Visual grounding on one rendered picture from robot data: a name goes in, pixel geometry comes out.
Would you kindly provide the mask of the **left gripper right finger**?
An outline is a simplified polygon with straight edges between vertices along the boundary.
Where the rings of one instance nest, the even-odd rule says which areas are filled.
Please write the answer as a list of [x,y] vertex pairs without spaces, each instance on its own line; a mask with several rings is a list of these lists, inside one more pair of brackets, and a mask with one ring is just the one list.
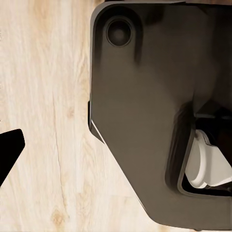
[[232,167],[232,130],[220,130],[217,138],[217,146]]

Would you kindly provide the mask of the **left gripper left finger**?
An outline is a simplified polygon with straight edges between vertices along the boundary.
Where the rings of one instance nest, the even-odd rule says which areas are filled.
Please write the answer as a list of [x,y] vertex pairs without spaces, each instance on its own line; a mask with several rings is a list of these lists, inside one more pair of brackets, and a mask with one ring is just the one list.
[[25,148],[21,129],[0,134],[0,186]]

